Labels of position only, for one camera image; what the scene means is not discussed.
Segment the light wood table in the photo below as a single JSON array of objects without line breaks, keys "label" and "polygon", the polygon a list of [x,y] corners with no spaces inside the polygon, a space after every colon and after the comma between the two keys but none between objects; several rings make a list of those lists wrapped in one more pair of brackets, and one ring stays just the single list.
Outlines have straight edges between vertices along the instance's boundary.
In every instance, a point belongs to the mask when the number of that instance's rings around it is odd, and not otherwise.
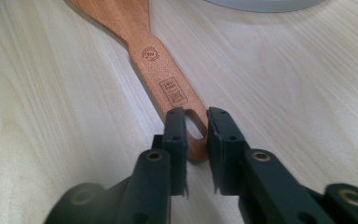
[{"label": "light wood table", "polygon": [[[358,186],[358,1],[257,14],[202,0],[150,1],[161,39],[207,106],[231,113],[251,147],[319,192]],[[123,45],[62,0],[0,0],[0,223],[41,223],[82,182],[131,175],[163,123]],[[172,223],[241,223],[188,165]]]}]

